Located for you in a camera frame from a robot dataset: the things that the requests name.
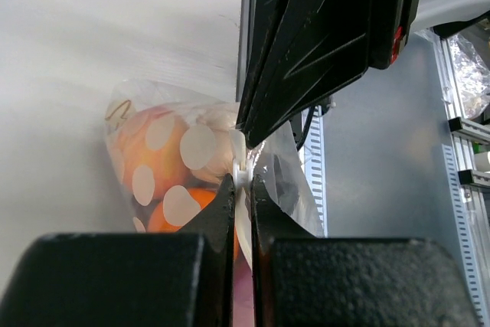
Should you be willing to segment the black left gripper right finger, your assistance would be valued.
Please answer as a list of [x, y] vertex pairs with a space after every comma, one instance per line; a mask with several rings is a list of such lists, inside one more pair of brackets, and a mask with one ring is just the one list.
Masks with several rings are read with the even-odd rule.
[[477, 326], [455, 261], [427, 239], [320, 238], [250, 194], [258, 326]]

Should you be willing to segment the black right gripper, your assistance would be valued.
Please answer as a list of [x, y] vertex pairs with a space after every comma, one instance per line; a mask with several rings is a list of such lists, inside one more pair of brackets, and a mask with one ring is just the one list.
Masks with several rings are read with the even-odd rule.
[[[407, 44], [418, 4], [419, 0], [289, 0], [268, 56], [277, 64], [267, 64], [261, 80], [298, 88], [303, 111], [365, 73], [368, 44], [370, 67], [384, 70], [393, 64]], [[265, 105], [268, 116], [277, 111], [268, 96]], [[257, 117], [252, 127], [243, 128], [248, 147], [257, 146], [283, 124], [259, 127], [270, 121]]]

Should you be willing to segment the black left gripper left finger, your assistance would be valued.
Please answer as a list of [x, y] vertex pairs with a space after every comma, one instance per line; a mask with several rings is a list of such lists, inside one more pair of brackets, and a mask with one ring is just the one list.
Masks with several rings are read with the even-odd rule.
[[236, 189], [174, 233], [47, 234], [1, 300], [3, 326], [229, 326]]

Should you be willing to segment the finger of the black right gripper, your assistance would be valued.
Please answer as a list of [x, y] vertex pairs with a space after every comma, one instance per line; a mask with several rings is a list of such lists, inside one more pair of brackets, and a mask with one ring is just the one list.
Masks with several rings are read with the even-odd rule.
[[[302, 110], [302, 93], [284, 83], [261, 80], [270, 48], [278, 35], [279, 24], [289, 0], [242, 0], [237, 70], [237, 101], [240, 107], [236, 127], [250, 128], [257, 117], [270, 118], [260, 128], [276, 128]], [[265, 98], [270, 97], [277, 111], [267, 115]]]

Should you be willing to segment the pink onion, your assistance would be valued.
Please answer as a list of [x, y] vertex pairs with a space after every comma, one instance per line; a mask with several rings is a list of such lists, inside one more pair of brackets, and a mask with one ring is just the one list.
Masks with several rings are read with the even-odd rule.
[[254, 327], [253, 278], [251, 269], [240, 253], [234, 262], [233, 326]]

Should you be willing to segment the orange fruit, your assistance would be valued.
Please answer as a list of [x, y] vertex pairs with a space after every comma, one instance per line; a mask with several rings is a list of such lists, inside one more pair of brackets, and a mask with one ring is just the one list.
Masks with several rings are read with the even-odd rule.
[[203, 188], [171, 187], [156, 205], [146, 231], [152, 233], [174, 233], [180, 230], [216, 197], [214, 191]]

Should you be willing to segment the garlic bulb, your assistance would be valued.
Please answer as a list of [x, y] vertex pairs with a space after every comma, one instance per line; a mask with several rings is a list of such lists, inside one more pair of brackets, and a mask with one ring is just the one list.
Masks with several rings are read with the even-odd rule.
[[220, 104], [209, 107], [196, 118], [198, 125], [206, 126], [214, 135], [212, 155], [204, 166], [192, 169], [194, 177], [208, 183], [219, 184], [232, 171], [234, 158], [229, 131], [235, 127], [238, 105]]

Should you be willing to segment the clear zip top bag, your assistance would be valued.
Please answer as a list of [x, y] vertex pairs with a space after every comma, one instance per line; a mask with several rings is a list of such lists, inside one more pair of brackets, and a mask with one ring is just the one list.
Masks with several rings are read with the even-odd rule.
[[[174, 234], [211, 203], [226, 174], [232, 174], [234, 129], [239, 103], [148, 80], [118, 84], [106, 111], [106, 145], [116, 177], [132, 206], [138, 232]], [[293, 123], [283, 125], [255, 149], [247, 150], [249, 167], [265, 181], [267, 194], [294, 221], [314, 235], [323, 224], [296, 152]], [[234, 326], [257, 326], [254, 321], [250, 196], [238, 205], [234, 228]], [[170, 283], [158, 297], [162, 307], [177, 312], [184, 295], [184, 259], [193, 256], [183, 241], [158, 245], [151, 256], [155, 275], [144, 282]]]

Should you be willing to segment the peach fruit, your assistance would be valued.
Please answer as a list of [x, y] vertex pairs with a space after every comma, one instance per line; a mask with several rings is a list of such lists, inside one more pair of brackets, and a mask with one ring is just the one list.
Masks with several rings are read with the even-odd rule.
[[109, 146], [116, 177], [141, 206], [184, 184], [189, 169], [180, 142], [187, 130], [177, 113], [155, 106], [136, 113], [116, 132]]

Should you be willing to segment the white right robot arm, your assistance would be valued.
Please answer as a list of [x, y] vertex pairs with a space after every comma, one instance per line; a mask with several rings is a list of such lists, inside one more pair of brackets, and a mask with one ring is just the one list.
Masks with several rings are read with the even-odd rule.
[[410, 33], [447, 37], [488, 11], [489, 0], [242, 0], [237, 127], [247, 147], [367, 69], [387, 69]]

